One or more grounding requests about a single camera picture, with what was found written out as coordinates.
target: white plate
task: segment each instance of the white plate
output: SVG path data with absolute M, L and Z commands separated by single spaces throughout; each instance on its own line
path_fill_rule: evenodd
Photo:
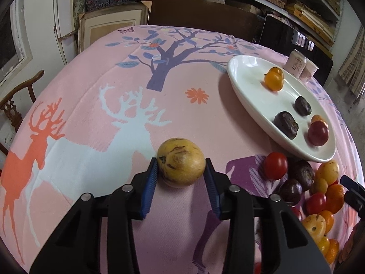
M 274 93 L 265 88 L 262 85 L 264 74 L 272 67 L 275 67 L 273 63 L 255 56 L 238 55 L 230 59 L 228 75 L 243 107 L 258 125 L 287 151 L 307 161 L 324 163 L 331 160 L 336 151 L 336 139 L 326 112 L 311 92 L 285 70 L 284 86 L 279 92 Z M 295 111 L 293 105 L 299 96 L 303 96 L 311 105 L 311 115 L 303 117 Z M 299 125 L 297 136 L 293 140 L 273 123 L 275 116 L 282 111 L 289 112 Z M 320 147 L 311 145 L 305 139 L 311 118 L 315 114 L 327 121 L 330 132 L 327 143 Z

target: table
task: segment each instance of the table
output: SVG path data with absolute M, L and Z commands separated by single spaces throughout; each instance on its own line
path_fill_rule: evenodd
M 82 193 L 112 193 L 145 171 L 171 137 L 199 145 L 217 171 L 250 193 L 272 193 L 279 181 L 263 180 L 260 163 L 280 148 L 244 110 L 226 74 L 240 54 L 280 67 L 287 60 L 224 34 L 134 26 L 96 41 L 54 78 L 25 117 L 1 176 L 0 236 L 26 271 Z M 340 113 L 315 80 L 307 87 L 332 122 L 341 174 L 364 184 Z M 357 221 L 344 206 L 329 237 L 342 247 Z M 221 273 L 229 222 L 212 214 L 202 178 L 185 189 L 158 183 L 150 213 L 133 226 L 141 273 Z

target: orange deer print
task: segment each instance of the orange deer print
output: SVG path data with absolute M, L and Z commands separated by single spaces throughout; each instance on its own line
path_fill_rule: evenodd
M 50 136 L 53 139 L 58 140 L 65 136 L 64 134 L 60 134 L 60 131 L 66 123 L 62 119 L 64 110 L 61 111 L 56 119 L 52 120 L 58 110 L 60 102 L 61 98 L 59 98 L 57 103 L 51 103 L 50 105 L 47 105 L 47 109 L 43 109 L 41 111 L 41 115 L 36 125 L 33 125 L 33 115 L 38 107 L 43 104 L 43 102 L 40 102 L 34 108 L 32 114 L 30 115 L 29 121 L 30 129 L 35 133 L 31 134 L 30 136 L 32 142 L 23 159 L 20 159 L 15 153 L 9 151 L 4 170 L 1 175 L 0 184 L 6 190 L 3 207 L 3 232 L 5 234 L 4 220 L 6 211 L 9 209 L 11 226 L 14 233 L 16 246 L 23 263 L 23 257 L 21 255 L 15 232 L 14 203 L 15 200 L 20 198 L 23 189 L 31 178 L 34 161 L 37 162 L 38 168 L 40 170 L 43 169 L 44 157 L 46 155 L 47 149 L 47 137 Z

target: white wall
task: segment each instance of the white wall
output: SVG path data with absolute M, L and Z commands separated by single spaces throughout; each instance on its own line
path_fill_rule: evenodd
M 360 29 L 360 25 L 361 23 L 352 7 L 347 0 L 344 0 L 340 29 L 331 50 L 331 53 L 333 54 L 333 67 L 326 81 L 325 87 L 327 87 L 331 80 L 337 75 L 338 70 L 350 52 L 352 44 L 354 43 Z
M 33 85 L 37 97 L 65 66 L 54 34 L 53 0 L 24 0 L 24 20 L 33 59 L 0 87 L 0 100 L 17 85 L 32 78 L 39 70 L 44 70 L 44 76 Z M 24 117 L 32 105 L 28 90 L 17 93 L 14 103 Z M 0 142 L 4 143 L 9 126 L 0 119 L 0 127 Z M 3 160 L 1 154 L 0 169 Z

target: metal screw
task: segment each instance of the metal screw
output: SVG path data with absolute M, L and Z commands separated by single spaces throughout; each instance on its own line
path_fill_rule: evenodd
M 279 202 L 282 198 L 278 194 L 272 194 L 270 195 L 270 199 L 274 202 Z
M 131 192 L 133 190 L 133 185 L 131 184 L 125 184 L 122 186 L 122 191 L 124 192 Z
M 239 192 L 240 191 L 240 187 L 239 186 L 236 186 L 236 185 L 231 185 L 230 187 L 229 187 L 229 190 L 231 191 L 231 192 Z
M 90 199 L 91 199 L 91 194 L 89 194 L 88 192 L 81 195 L 81 200 L 83 201 L 89 201 Z

